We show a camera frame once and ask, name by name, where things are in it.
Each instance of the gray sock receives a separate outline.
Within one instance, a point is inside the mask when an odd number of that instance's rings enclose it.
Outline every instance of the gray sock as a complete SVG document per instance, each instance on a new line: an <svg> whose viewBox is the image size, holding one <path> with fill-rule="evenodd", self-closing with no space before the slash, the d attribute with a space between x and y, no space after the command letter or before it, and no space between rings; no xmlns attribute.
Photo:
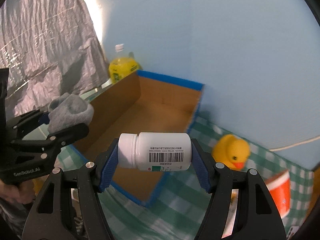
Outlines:
<svg viewBox="0 0 320 240"><path fill-rule="evenodd" d="M68 93L53 100L48 106L49 133L61 131L79 123L89 125L93 117L93 107L79 96Z"/></svg>

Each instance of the orange cup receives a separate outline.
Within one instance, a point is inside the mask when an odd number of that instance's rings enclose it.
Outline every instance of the orange cup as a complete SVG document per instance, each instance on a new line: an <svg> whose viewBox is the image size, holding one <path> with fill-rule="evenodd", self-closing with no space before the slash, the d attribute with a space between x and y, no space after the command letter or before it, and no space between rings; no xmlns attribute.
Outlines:
<svg viewBox="0 0 320 240"><path fill-rule="evenodd" d="M266 185L276 203L281 218L290 211L290 175L285 170L266 180Z"/></svg>

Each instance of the light blue wall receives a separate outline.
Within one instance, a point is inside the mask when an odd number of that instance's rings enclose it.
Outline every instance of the light blue wall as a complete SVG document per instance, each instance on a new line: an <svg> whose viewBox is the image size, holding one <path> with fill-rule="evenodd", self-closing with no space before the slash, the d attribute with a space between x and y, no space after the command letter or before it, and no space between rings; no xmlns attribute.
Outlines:
<svg viewBox="0 0 320 240"><path fill-rule="evenodd" d="M320 28L304 0L97 0L109 59L206 84L202 114L265 146L320 134ZM319 144L280 152L306 168Z"/></svg>

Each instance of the orange duck beak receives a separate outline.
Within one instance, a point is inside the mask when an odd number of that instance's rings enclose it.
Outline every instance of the orange duck beak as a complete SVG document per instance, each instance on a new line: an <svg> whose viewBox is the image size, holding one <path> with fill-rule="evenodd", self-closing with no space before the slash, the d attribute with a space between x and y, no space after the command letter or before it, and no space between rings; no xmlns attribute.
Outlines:
<svg viewBox="0 0 320 240"><path fill-rule="evenodd" d="M244 163L232 163L238 170L242 170L244 167Z"/></svg>

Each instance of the black clamp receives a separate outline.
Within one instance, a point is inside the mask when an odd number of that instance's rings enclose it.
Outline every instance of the black clamp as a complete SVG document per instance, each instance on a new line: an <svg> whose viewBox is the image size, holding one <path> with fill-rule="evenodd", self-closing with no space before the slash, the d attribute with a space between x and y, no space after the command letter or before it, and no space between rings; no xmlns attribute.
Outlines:
<svg viewBox="0 0 320 240"><path fill-rule="evenodd" d="M261 176L255 169L230 170L216 163L192 142L192 164L201 187L211 193L210 203L196 240L221 239L227 221L231 191L238 189L236 220L226 240L285 240L280 214ZM72 214L71 188L78 189L84 227L89 240L113 240L97 193L110 185L117 166L118 139L94 162L78 170L54 169L29 213L22 240L85 239L76 233Z"/></svg>
<svg viewBox="0 0 320 240"><path fill-rule="evenodd" d="M48 112L34 110L6 122L8 75L8 69L0 69L0 179L17 185L49 174L61 148L86 137L89 128L81 123L49 134L46 140L23 140L41 124L49 123Z"/></svg>

